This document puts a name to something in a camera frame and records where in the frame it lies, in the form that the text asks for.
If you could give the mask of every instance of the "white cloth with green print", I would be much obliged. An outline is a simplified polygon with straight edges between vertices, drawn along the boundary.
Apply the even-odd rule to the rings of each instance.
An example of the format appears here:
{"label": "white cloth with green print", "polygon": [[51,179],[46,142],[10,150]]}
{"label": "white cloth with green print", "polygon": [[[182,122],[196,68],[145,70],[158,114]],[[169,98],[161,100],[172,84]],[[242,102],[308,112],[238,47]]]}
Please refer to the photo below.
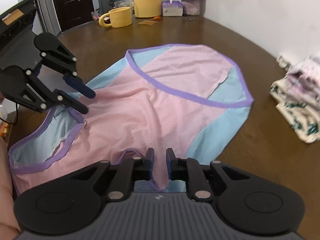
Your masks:
{"label": "white cloth with green print", "polygon": [[273,82],[270,94],[278,102],[276,109],[288,121],[300,140],[305,143],[320,140],[320,111],[290,96],[288,89],[285,78]]}

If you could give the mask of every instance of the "black cable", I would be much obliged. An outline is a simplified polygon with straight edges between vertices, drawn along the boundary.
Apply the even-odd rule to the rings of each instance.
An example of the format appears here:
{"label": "black cable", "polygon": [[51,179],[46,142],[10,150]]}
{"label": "black cable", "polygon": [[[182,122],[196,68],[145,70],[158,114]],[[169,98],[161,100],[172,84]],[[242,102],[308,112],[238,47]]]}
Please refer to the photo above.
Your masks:
{"label": "black cable", "polygon": [[14,122],[7,122],[6,120],[3,120],[1,117],[0,117],[0,120],[2,122],[5,122],[5,123],[8,123],[8,124],[12,124],[12,125],[16,125],[17,122],[18,122],[18,104],[16,103],[16,118],[14,119]]}

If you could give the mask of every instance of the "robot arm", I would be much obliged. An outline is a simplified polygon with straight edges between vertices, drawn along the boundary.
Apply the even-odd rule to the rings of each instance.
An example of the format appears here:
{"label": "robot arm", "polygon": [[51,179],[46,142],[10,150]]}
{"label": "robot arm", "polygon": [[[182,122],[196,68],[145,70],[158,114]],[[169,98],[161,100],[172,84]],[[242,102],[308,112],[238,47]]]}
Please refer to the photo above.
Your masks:
{"label": "robot arm", "polygon": [[70,87],[88,98],[95,92],[77,76],[76,57],[52,34],[32,32],[34,0],[24,0],[0,15],[0,91],[17,104],[37,112],[55,105],[88,109],[62,90],[50,91],[38,78],[42,65],[61,74]]}

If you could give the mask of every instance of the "yellow mug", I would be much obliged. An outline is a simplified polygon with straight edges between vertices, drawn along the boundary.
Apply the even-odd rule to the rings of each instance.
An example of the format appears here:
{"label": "yellow mug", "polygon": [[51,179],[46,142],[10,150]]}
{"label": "yellow mug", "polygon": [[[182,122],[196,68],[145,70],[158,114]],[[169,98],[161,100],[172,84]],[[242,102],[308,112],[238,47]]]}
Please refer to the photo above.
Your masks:
{"label": "yellow mug", "polygon": [[[105,17],[110,17],[109,24],[104,22]],[[128,26],[132,23],[131,7],[120,7],[105,13],[99,18],[99,25],[101,27],[120,28]]]}

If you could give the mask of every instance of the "mug handle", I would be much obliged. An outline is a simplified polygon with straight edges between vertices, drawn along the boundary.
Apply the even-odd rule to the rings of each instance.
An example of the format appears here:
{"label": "mug handle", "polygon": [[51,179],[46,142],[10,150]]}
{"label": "mug handle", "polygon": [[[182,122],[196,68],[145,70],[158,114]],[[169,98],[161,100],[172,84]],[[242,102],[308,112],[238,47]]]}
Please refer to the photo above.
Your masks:
{"label": "mug handle", "polygon": [[107,23],[104,22],[104,19],[107,16],[109,16],[109,13],[105,13],[105,14],[101,15],[101,17],[99,18],[99,25],[101,27],[111,27],[111,23],[107,24]]}

